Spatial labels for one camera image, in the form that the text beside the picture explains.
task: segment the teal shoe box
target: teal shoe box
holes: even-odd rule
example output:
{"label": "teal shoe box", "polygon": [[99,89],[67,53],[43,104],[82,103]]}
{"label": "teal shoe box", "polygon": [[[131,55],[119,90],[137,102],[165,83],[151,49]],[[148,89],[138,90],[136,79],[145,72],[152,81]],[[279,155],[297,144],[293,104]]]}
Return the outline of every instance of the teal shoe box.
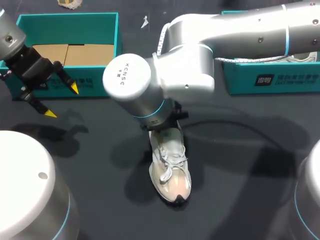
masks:
{"label": "teal shoe box", "polygon": [[[237,14],[244,11],[223,11]],[[231,95],[320,92],[320,52],[316,62],[223,62],[226,87]]]}
{"label": "teal shoe box", "polygon": [[[122,39],[119,29],[119,14],[108,13],[55,13],[55,14],[22,14],[16,23],[26,34],[25,45],[34,48],[45,58],[54,61],[65,61],[65,71],[77,83],[79,95],[73,94],[54,75],[46,84],[36,89],[37,98],[76,98],[107,97],[103,87],[103,73],[110,62],[122,53]],[[57,54],[55,49],[65,51],[65,57],[51,59],[37,47],[55,46],[47,50],[47,55]],[[8,71],[5,63],[0,62],[0,73]],[[12,98],[21,94],[23,83],[13,74],[5,81]]]}

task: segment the brown cardboard box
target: brown cardboard box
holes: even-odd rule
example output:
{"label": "brown cardboard box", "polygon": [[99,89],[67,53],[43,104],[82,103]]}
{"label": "brown cardboard box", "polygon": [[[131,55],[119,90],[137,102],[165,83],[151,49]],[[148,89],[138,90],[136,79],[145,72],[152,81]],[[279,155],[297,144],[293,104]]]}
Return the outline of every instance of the brown cardboard box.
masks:
{"label": "brown cardboard box", "polygon": [[114,45],[34,45],[40,55],[52,62],[59,61],[65,66],[105,66],[114,57]]}
{"label": "brown cardboard box", "polygon": [[60,44],[60,45],[33,45],[33,48],[44,58],[49,59],[52,63],[54,61],[59,61],[64,64],[67,51],[68,44]]}

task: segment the sneaker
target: sneaker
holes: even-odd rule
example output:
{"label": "sneaker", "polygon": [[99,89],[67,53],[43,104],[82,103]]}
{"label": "sneaker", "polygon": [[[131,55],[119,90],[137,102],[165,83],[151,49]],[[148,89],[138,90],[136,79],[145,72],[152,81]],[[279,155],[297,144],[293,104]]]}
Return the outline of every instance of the sneaker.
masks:
{"label": "sneaker", "polygon": [[160,196],[174,204],[184,203],[191,192],[186,148],[181,127],[149,131],[152,146],[151,181]]}
{"label": "sneaker", "polygon": [[277,61],[266,61],[265,63],[314,63],[317,61],[317,52],[299,53],[288,56]]}

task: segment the gray floor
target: gray floor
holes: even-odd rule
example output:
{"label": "gray floor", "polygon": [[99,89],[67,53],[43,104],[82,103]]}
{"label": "gray floor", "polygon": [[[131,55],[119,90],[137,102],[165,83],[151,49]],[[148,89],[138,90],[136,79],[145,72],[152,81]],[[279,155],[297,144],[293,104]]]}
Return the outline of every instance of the gray floor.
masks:
{"label": "gray floor", "polygon": [[[280,0],[84,0],[75,12],[120,13],[125,53],[149,57],[162,26],[186,13],[217,14]],[[0,0],[21,13],[70,12],[56,0]],[[140,29],[144,16],[149,26]],[[288,199],[296,167],[320,139],[318,94],[228,95],[221,67],[212,102],[188,105],[192,195],[167,207],[150,181],[148,136],[109,99],[45,101],[48,119],[12,102],[0,84],[0,129],[38,139],[53,155],[81,215],[80,240],[287,240]]]}

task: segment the robot end effector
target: robot end effector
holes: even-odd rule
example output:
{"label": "robot end effector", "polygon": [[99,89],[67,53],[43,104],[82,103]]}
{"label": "robot end effector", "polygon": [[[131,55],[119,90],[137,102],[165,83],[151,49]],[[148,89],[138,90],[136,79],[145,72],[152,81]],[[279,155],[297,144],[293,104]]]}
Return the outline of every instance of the robot end effector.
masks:
{"label": "robot end effector", "polygon": [[0,7],[0,61],[9,68],[7,74],[0,75],[3,81],[9,81],[11,74],[16,75],[24,84],[20,98],[28,102],[38,113],[57,117],[51,110],[33,97],[32,91],[50,80],[53,74],[74,93],[78,88],[74,80],[64,71],[63,65],[42,57],[33,47],[25,45],[26,35]]}
{"label": "robot end effector", "polygon": [[212,51],[193,44],[146,59],[120,55],[105,69],[103,86],[143,129],[160,131],[188,118],[179,103],[208,100],[213,95],[213,73]]}

